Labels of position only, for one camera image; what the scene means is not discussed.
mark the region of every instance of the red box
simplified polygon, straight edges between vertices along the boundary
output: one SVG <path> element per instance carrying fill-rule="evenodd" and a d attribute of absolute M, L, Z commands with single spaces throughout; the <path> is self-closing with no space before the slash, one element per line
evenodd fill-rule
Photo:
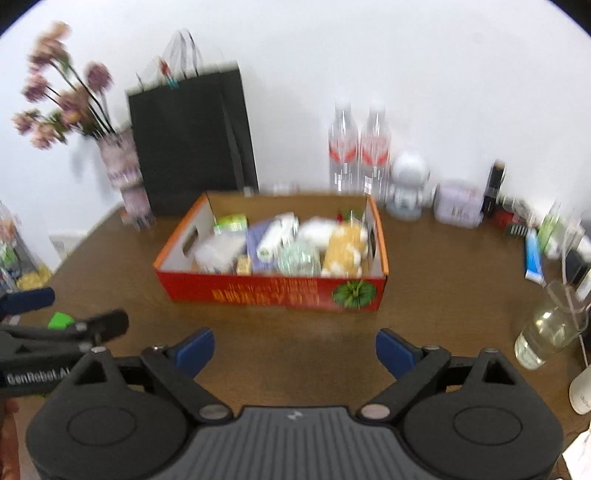
<path fill-rule="evenodd" d="M 210 235 L 215 217 L 243 213 L 249 224 L 294 212 L 300 222 L 313 216 L 365 212 L 369 255 L 360 279 L 224 275 L 191 271 L 196 240 Z M 174 301 L 213 301 L 240 305 L 285 305 L 302 309 L 377 310 L 388 279 L 382 223 L 371 197 L 302 194 L 245 197 L 208 192 L 193 205 L 154 262 L 160 282 Z M 343 291 L 348 300 L 345 306 Z"/>

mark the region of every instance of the white paper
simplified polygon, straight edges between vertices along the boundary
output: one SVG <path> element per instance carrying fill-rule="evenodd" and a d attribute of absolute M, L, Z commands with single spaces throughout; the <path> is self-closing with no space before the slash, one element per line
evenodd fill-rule
<path fill-rule="evenodd" d="M 591 424 L 562 454 L 573 480 L 591 478 Z"/>

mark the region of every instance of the toothpaste tube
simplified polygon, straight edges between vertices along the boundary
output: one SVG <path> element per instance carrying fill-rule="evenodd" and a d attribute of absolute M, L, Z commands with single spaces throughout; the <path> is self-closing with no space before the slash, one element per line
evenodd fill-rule
<path fill-rule="evenodd" d="M 538 235 L 533 227 L 530 227 L 525 236 L 525 278 L 542 286 L 546 283 L 542 273 Z"/>

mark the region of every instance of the pink flower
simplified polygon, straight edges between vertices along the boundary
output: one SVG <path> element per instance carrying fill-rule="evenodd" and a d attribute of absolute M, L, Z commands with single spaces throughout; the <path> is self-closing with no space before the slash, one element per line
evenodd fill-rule
<path fill-rule="evenodd" d="M 40 73 L 34 73 L 29 77 L 22 94 L 29 102 L 37 103 L 45 97 L 47 86 L 47 79 Z"/>
<path fill-rule="evenodd" d="M 35 119 L 28 113 L 23 112 L 17 113 L 15 116 L 13 116 L 12 121 L 14 122 L 14 128 L 18 130 L 18 133 L 20 135 L 24 135 L 31 128 L 33 128 L 33 122 Z"/>
<path fill-rule="evenodd" d="M 33 129 L 33 137 L 31 143 L 33 147 L 39 150 L 47 150 L 51 148 L 52 143 L 56 140 L 56 130 L 52 124 L 37 123 Z"/>
<path fill-rule="evenodd" d="M 86 81 L 88 87 L 96 93 L 109 88 L 113 83 L 111 74 L 102 63 L 90 62 L 86 66 Z"/>
<path fill-rule="evenodd" d="M 57 99 L 62 112 L 64 125 L 76 125 L 81 120 L 89 119 L 88 92 L 82 86 L 71 92 L 61 92 Z"/>
<path fill-rule="evenodd" d="M 51 29 L 41 35 L 29 55 L 29 69 L 31 72 L 40 72 L 43 67 L 53 60 L 61 60 L 67 57 L 66 48 L 60 41 L 68 32 L 70 27 L 64 22 L 55 22 Z"/>

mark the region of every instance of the white robot figurine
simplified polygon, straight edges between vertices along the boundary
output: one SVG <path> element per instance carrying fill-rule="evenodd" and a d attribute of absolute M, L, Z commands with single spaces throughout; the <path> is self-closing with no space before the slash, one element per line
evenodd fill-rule
<path fill-rule="evenodd" d="M 427 163 L 416 153 L 402 152 L 390 173 L 386 210 L 401 220 L 417 220 L 421 216 L 423 190 L 430 174 Z"/>

